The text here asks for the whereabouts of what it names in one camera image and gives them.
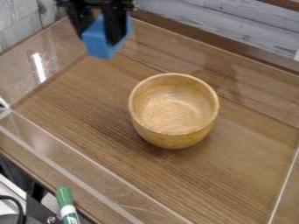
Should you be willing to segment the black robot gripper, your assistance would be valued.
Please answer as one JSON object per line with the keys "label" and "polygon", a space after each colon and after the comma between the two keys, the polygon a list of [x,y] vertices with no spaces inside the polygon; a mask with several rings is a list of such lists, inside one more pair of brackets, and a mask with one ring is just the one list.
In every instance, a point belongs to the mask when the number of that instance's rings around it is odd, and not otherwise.
{"label": "black robot gripper", "polygon": [[67,14],[75,32],[81,38],[83,32],[95,21],[91,9],[101,9],[104,30],[108,43],[113,46],[127,35],[127,11],[136,9],[136,0],[53,0],[59,7],[67,8]]}

